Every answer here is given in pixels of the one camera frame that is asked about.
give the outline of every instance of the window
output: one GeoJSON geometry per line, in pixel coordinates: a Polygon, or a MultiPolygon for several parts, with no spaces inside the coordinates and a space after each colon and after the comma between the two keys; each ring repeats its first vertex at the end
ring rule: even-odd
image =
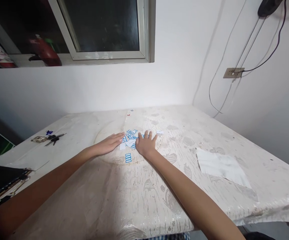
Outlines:
{"type": "Polygon", "coordinates": [[[35,64],[36,34],[63,65],[154,62],[155,0],[0,1],[0,45],[18,66],[35,64]]]}

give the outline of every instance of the floor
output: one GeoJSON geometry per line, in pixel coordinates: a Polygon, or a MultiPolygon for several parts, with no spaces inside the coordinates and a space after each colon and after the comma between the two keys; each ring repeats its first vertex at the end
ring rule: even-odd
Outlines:
{"type": "MultiPolygon", "coordinates": [[[[261,232],[275,240],[289,240],[289,227],[284,222],[248,224],[240,226],[239,229],[243,234],[247,232],[261,232]]],[[[191,240],[207,240],[202,231],[190,232],[190,237],[191,240]]]]}

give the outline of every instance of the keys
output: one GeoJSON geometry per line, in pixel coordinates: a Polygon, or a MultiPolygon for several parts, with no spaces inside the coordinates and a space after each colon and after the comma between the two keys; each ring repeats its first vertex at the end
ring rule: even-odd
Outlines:
{"type": "Polygon", "coordinates": [[[62,137],[63,135],[65,135],[66,133],[63,133],[63,134],[60,134],[60,135],[58,135],[58,136],[56,136],[56,135],[50,135],[50,136],[48,136],[48,139],[50,139],[50,142],[47,144],[47,145],[45,145],[45,147],[46,146],[49,146],[51,143],[53,143],[53,145],[55,145],[55,143],[60,139],[60,137],[62,137]]]}

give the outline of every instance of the electrical outlet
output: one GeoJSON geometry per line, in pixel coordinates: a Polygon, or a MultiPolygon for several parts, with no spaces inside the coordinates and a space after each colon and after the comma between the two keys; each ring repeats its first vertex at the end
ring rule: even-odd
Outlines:
{"type": "Polygon", "coordinates": [[[244,68],[227,68],[223,78],[240,78],[244,68]]]}

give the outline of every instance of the table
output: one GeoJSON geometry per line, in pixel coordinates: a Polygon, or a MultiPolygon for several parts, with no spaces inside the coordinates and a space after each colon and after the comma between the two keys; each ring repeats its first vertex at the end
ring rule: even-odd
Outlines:
{"type": "MultiPolygon", "coordinates": [[[[164,131],[157,150],[204,190],[236,225],[289,222],[289,165],[193,106],[69,114],[0,156],[0,165],[43,163],[30,185],[112,133],[164,131]],[[67,133],[54,146],[30,140],[67,133]],[[252,189],[202,174],[196,151],[235,157],[252,189]]],[[[136,150],[98,157],[76,171],[11,239],[136,239],[191,231],[194,225],[155,169],[136,150]],[[131,153],[132,162],[125,162],[131,153]]]]}

